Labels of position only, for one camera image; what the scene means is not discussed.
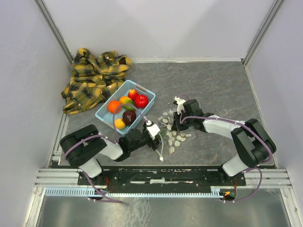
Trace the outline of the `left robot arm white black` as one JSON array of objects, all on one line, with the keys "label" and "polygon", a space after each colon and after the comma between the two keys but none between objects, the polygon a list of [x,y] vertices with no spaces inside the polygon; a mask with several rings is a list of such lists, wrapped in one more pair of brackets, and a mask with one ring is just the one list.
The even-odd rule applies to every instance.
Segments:
[{"label": "left robot arm white black", "polygon": [[70,166],[83,171],[94,184],[101,184],[105,179],[105,173],[96,158],[98,154],[121,162],[129,158],[131,152],[148,146],[163,159],[164,148],[160,128],[154,123],[144,124],[142,131],[131,129],[117,142],[101,134],[91,124],[63,137],[60,146]]}]

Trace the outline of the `yellow orange fake fruit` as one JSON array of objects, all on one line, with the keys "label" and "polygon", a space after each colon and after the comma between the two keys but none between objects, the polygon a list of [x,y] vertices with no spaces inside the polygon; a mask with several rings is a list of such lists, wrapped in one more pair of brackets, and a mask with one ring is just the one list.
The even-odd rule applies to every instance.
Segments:
[{"label": "yellow orange fake fruit", "polygon": [[122,118],[118,118],[114,121],[115,127],[119,130],[122,130],[126,127],[124,120]]}]

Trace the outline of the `green orange fake mango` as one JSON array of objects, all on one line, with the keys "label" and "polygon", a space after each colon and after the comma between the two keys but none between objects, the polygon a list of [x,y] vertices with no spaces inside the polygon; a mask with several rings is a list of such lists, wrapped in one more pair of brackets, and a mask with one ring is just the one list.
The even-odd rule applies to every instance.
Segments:
[{"label": "green orange fake mango", "polygon": [[130,99],[128,96],[122,96],[119,101],[120,101],[121,104],[126,104],[126,105],[123,106],[123,108],[125,110],[135,111],[134,101],[132,99]]}]

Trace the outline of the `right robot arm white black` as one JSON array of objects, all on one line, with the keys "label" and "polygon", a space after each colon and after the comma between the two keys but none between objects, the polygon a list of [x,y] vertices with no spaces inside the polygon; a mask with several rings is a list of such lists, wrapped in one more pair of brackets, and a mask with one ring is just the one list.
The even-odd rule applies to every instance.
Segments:
[{"label": "right robot arm white black", "polygon": [[276,145],[257,119],[235,121],[204,113],[195,99],[186,101],[176,96],[174,104],[177,111],[173,113],[173,131],[185,131],[192,127],[233,141],[237,155],[220,167],[217,179],[221,184],[228,185],[236,174],[273,159]]}]

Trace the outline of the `orange fake orange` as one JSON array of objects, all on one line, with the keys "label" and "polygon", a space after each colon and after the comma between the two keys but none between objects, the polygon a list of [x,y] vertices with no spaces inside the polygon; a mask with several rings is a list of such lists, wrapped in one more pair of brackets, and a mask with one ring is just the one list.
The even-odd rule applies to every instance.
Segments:
[{"label": "orange fake orange", "polygon": [[120,104],[121,103],[117,100],[110,101],[107,106],[107,109],[111,114],[119,113],[121,111],[121,107],[119,107]]}]

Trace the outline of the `dark purple fake fruit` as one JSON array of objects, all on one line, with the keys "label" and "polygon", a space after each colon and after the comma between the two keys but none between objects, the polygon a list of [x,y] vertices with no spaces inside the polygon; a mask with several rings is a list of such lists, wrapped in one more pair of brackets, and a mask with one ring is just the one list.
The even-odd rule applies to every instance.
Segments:
[{"label": "dark purple fake fruit", "polygon": [[126,110],[123,113],[123,122],[126,126],[130,126],[136,120],[136,112],[132,110]]}]

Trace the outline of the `clear polka dot zip bag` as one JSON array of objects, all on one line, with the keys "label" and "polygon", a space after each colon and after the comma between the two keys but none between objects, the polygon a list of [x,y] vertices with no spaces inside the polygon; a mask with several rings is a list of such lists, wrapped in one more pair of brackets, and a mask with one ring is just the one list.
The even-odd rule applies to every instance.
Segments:
[{"label": "clear polka dot zip bag", "polygon": [[168,160],[170,156],[186,148],[187,145],[196,139],[196,132],[192,128],[185,131],[172,129],[174,111],[175,109],[165,109],[156,120],[160,128],[157,136],[159,136],[161,142],[156,152],[161,162]]}]

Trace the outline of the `red fake apple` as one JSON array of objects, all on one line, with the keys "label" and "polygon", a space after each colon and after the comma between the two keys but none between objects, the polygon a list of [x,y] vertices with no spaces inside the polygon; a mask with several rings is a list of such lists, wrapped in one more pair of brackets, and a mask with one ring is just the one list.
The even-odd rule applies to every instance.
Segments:
[{"label": "red fake apple", "polygon": [[148,97],[145,95],[138,95],[135,98],[134,103],[137,108],[144,109],[148,105],[149,100]]}]

